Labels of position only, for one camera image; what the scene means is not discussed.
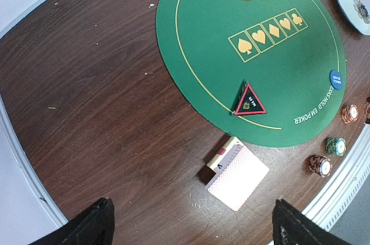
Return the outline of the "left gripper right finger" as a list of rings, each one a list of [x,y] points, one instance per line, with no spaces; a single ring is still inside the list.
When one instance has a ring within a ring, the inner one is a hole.
[[[320,200],[300,212],[278,199],[272,212],[274,244],[364,244],[364,214],[351,207],[351,198],[339,202]]]

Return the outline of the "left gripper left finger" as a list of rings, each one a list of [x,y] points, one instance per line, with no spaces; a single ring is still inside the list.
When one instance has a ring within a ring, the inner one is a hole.
[[[67,224],[32,244],[112,244],[114,230],[113,201],[100,198]]]

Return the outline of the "green poker chip stack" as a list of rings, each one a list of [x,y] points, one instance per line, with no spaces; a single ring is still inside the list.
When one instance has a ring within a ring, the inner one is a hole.
[[[346,152],[346,141],[344,138],[328,137],[326,138],[325,148],[328,154],[342,157]]]

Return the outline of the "orange-red poker chip stack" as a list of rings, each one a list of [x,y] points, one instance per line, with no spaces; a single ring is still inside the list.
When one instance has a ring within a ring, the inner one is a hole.
[[[345,106],[342,109],[342,120],[345,124],[350,124],[356,122],[359,117],[358,108],[356,105],[352,104],[349,106]]]

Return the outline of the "black red all-in triangle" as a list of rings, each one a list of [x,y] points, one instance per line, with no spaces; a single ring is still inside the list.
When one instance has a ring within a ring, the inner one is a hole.
[[[267,110],[250,83],[243,81],[233,104],[233,116],[267,114]]]

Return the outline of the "blue small blind button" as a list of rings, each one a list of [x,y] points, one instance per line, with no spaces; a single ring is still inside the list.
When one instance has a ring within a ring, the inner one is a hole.
[[[342,75],[337,70],[332,70],[329,75],[331,86],[335,90],[340,90],[343,87]]]

